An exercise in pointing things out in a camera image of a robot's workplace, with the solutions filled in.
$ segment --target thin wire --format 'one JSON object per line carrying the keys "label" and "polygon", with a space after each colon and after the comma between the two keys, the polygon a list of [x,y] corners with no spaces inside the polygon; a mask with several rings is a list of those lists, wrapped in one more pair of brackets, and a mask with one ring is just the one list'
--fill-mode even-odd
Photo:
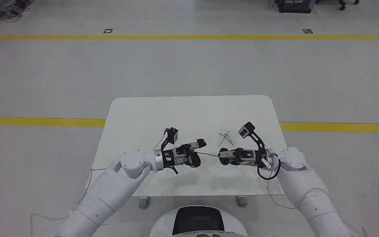
{"label": "thin wire", "polygon": [[198,154],[203,154],[203,155],[209,155],[209,156],[216,156],[216,157],[219,157],[218,155],[212,155],[212,154],[208,154],[208,153],[202,153],[202,152],[196,152]]}
{"label": "thin wire", "polygon": [[162,137],[160,138],[159,142],[154,146],[153,150],[160,144],[160,142],[163,140],[165,137],[166,131],[163,133]]}
{"label": "thin wire", "polygon": [[[84,192],[83,196],[82,196],[81,199],[78,201],[78,204],[83,200],[83,198],[85,197],[85,194],[88,192],[89,186],[91,185],[92,172],[93,172],[93,171],[105,170],[105,169],[106,169],[106,168],[102,168],[102,169],[91,169],[91,172],[89,173],[89,181],[88,181],[87,187],[86,187],[86,189],[85,189],[85,192]],[[66,216],[58,217],[58,218],[51,218],[51,217],[44,216],[44,215],[42,215],[42,214],[39,214],[39,213],[33,212],[33,213],[30,215],[30,236],[33,237],[33,216],[39,216],[40,218],[44,218],[44,219],[47,219],[47,220],[63,220],[63,219],[65,219],[65,218],[69,217],[72,213],[73,213],[73,210],[71,210]]]}
{"label": "thin wire", "polygon": [[[290,210],[294,210],[294,209],[297,209],[297,206],[306,198],[306,196],[308,195],[308,193],[312,192],[313,190],[322,190],[324,193],[326,193],[326,195],[330,198],[330,200],[332,201],[333,205],[335,206],[333,200],[332,200],[332,197],[329,195],[329,193],[327,191],[325,191],[324,189],[322,188],[312,188],[311,190],[309,190],[308,192],[306,192],[304,194],[304,196],[300,199],[300,201],[297,202],[297,204],[294,206],[294,207],[286,207],[286,206],[283,206],[283,205],[280,205],[279,203],[277,203],[271,192],[270,192],[270,187],[269,187],[269,183],[270,183],[270,180],[267,181],[267,186],[266,186],[266,189],[268,191],[268,194],[271,198],[271,200],[277,205],[277,206],[280,206],[280,207],[283,207],[283,208],[286,208],[286,209],[290,209]],[[357,233],[359,233],[360,235],[364,236],[364,237],[368,237],[368,234],[366,232],[366,230],[361,226],[361,229],[362,229],[362,233],[357,231],[354,227],[352,227],[351,225],[349,225],[349,223],[347,223],[346,221],[342,220],[342,222],[346,225],[348,225],[351,229],[355,230]]]}

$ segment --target yellow floor stripe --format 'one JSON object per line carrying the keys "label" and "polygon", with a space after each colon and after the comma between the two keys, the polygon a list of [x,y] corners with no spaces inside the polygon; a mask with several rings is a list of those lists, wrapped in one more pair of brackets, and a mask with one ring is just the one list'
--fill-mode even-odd
{"label": "yellow floor stripe", "polygon": [[104,127],[106,119],[96,118],[2,118],[0,126]]}
{"label": "yellow floor stripe", "polygon": [[379,40],[373,36],[316,36],[316,35],[143,35],[143,36],[0,36],[0,40]]}
{"label": "yellow floor stripe", "polygon": [[[104,127],[101,118],[7,118],[0,126]],[[280,123],[284,132],[379,133],[379,124],[369,123]]]}
{"label": "yellow floor stripe", "polygon": [[280,123],[284,132],[379,133],[372,123]]}

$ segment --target cable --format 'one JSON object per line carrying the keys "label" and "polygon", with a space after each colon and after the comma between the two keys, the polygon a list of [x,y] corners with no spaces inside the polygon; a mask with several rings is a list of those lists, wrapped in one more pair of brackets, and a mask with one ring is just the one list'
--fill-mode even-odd
{"label": "cable", "polygon": [[203,155],[209,155],[209,156],[216,156],[216,157],[219,157],[218,155],[212,155],[212,154],[208,154],[208,153],[202,153],[202,152],[196,152],[198,154],[203,154]]}
{"label": "cable", "polygon": [[261,178],[263,178],[264,180],[272,180],[272,179],[276,178],[276,177],[278,176],[278,174],[279,174],[279,171],[280,171],[280,166],[281,166],[281,161],[280,161],[280,159],[278,160],[278,162],[279,162],[279,163],[278,163],[278,169],[277,169],[277,171],[275,172],[274,176],[271,177],[271,175],[270,175],[270,177],[268,177],[268,178],[262,176],[262,175],[261,175],[261,172],[259,171],[259,166],[257,166],[257,172],[258,172],[258,175],[259,175]]}
{"label": "cable", "polygon": [[[88,189],[89,189],[89,186],[91,185],[92,172],[93,172],[93,171],[105,170],[105,169],[106,169],[106,168],[101,168],[101,169],[91,169],[91,172],[89,173],[89,181],[88,181],[87,187],[86,187],[86,189],[85,189],[85,192],[84,192],[83,196],[82,196],[81,199],[78,201],[78,204],[83,200],[83,198],[85,197],[85,194],[87,193],[87,191],[88,191]],[[71,210],[66,216],[58,217],[58,218],[51,218],[51,217],[44,216],[44,215],[42,215],[42,214],[39,214],[39,213],[33,212],[33,213],[30,215],[30,237],[33,237],[33,216],[39,216],[40,218],[44,218],[44,219],[47,219],[47,220],[63,220],[63,219],[65,219],[65,218],[69,217],[72,213],[73,213],[73,210]]]}
{"label": "cable", "polygon": [[162,141],[162,139],[165,137],[165,134],[166,134],[166,131],[164,131],[162,137],[160,138],[159,142],[154,146],[153,150],[160,144],[160,142]]}
{"label": "cable", "polygon": [[[290,209],[290,210],[295,210],[295,209],[297,209],[297,206],[298,206],[298,205],[299,205],[299,204],[300,204],[300,203],[301,203],[301,202],[307,197],[308,193],[312,192],[313,190],[321,190],[321,191],[323,191],[324,193],[326,193],[326,195],[330,198],[330,200],[332,201],[333,205],[335,206],[332,197],[329,195],[329,193],[328,193],[327,191],[325,191],[325,190],[322,189],[322,188],[312,188],[311,190],[307,191],[307,192],[304,194],[304,196],[300,199],[300,201],[298,201],[298,202],[296,203],[296,205],[294,205],[294,207],[283,206],[283,205],[280,205],[279,203],[277,203],[277,202],[274,200],[274,198],[273,198],[273,196],[272,196],[272,194],[271,194],[271,192],[270,192],[269,184],[270,184],[270,180],[267,181],[266,189],[267,189],[267,191],[268,191],[268,194],[269,194],[269,196],[270,196],[272,202],[274,202],[277,206],[280,206],[280,207],[283,207],[283,208],[286,208],[286,209]],[[353,228],[351,225],[349,225],[349,223],[347,223],[346,221],[342,220],[342,222],[343,222],[344,224],[346,224],[347,226],[349,226],[349,227],[350,227],[351,229],[353,229],[354,231],[356,231],[357,233],[359,233],[360,235],[362,235],[362,236],[364,236],[364,237],[368,237],[367,232],[366,232],[366,230],[365,230],[363,227],[361,227],[361,229],[362,229],[362,233],[361,233],[361,232],[357,231],[355,228]]]}

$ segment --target caster wheel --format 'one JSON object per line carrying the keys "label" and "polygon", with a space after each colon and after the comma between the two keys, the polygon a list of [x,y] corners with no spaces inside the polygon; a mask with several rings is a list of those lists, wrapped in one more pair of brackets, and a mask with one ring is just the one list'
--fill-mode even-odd
{"label": "caster wheel", "polygon": [[246,207],[248,205],[246,196],[236,196],[236,202],[239,207]]}
{"label": "caster wheel", "polygon": [[150,197],[140,197],[139,206],[141,209],[146,209],[149,207],[150,204]]}

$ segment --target gray floor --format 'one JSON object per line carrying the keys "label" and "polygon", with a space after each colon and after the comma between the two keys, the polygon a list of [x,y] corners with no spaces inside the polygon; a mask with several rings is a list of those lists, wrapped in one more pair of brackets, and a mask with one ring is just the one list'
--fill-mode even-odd
{"label": "gray floor", "polygon": [[[309,15],[267,1],[43,0],[0,34],[378,34],[379,2],[323,1]],[[0,117],[106,118],[117,97],[246,95],[272,98],[279,120],[378,123],[378,41],[0,41]],[[28,236],[30,213],[63,216],[81,197],[102,129],[0,127],[0,236]],[[377,235],[379,135],[285,133],[323,178],[341,216]],[[289,204],[284,196],[278,201]],[[209,204],[251,236],[313,236],[297,211],[269,197],[154,198],[129,203],[95,236],[147,236],[174,207]],[[34,236],[59,221],[36,218]]]}

